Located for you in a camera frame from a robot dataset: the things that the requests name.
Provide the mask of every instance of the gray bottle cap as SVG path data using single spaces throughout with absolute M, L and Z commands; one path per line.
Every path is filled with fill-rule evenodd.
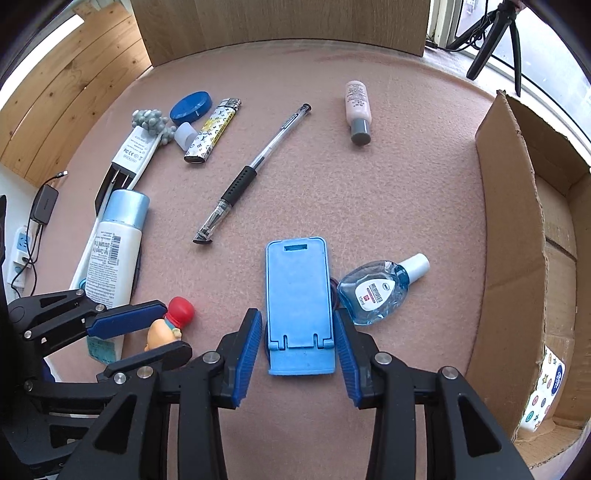
M 360 147 L 371 142 L 369 122 L 363 118 L 355 118 L 351 122 L 351 141 Z

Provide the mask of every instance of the toy figure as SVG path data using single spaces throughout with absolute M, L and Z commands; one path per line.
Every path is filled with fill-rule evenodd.
M 195 308 L 187 299 L 175 297 L 170 300 L 164 318 L 152 322 L 144 352 L 180 340 L 181 328 L 191 323 L 194 316 Z

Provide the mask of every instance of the tripod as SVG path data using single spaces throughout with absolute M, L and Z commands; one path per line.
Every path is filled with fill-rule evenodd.
M 513 46 L 513 66 L 515 69 L 515 93 L 521 95 L 521 47 L 519 44 L 519 32 L 515 25 L 515 18 L 519 7 L 511 0 L 503 0 L 496 10 L 485 13 L 484 16 L 473 24 L 462 35 L 457 37 L 448 46 L 448 50 L 457 50 L 464 43 L 474 42 L 477 38 L 483 37 L 486 29 L 492 25 L 491 31 L 486 36 L 482 47 L 478 51 L 476 58 L 470 65 L 466 77 L 470 80 L 476 79 L 484 65 L 495 51 L 505 30 L 509 27 L 511 32 L 511 44 Z

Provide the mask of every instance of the blue lid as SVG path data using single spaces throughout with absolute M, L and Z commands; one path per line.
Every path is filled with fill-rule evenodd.
M 135 190 L 115 190 L 103 215 L 103 222 L 122 223 L 141 230 L 144 227 L 150 198 Z
M 205 115 L 212 107 L 212 98 L 207 92 L 195 92 L 179 101 L 170 111 L 170 119 L 179 127 L 192 123 Z

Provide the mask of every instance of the cardboard flap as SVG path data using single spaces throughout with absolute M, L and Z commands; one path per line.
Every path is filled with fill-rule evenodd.
M 577 244 L 573 219 L 570 216 L 566 198 L 538 175 L 535 176 L 535 185 L 542 204 L 546 239 L 560 246 L 576 259 Z
M 525 463 L 532 468 L 564 452 L 577 441 L 580 435 L 579 429 L 556 425 L 551 432 L 539 435 L 530 442 L 518 442 L 515 447 Z
M 574 352 L 555 415 L 582 427 L 591 416 L 591 176 L 567 197 L 577 240 L 577 294 Z
M 476 148 L 486 206 L 486 277 L 466 378 L 514 437 L 543 357 L 546 260 L 534 171 L 505 96 L 498 95 L 486 114 Z
M 548 258 L 546 335 L 571 339 L 577 308 L 576 265 L 572 258 L 550 244 L 546 244 L 545 254 Z
M 566 195 L 572 185 L 589 174 L 589 166 L 564 135 L 519 100 L 509 96 L 506 99 L 525 138 L 536 174 Z

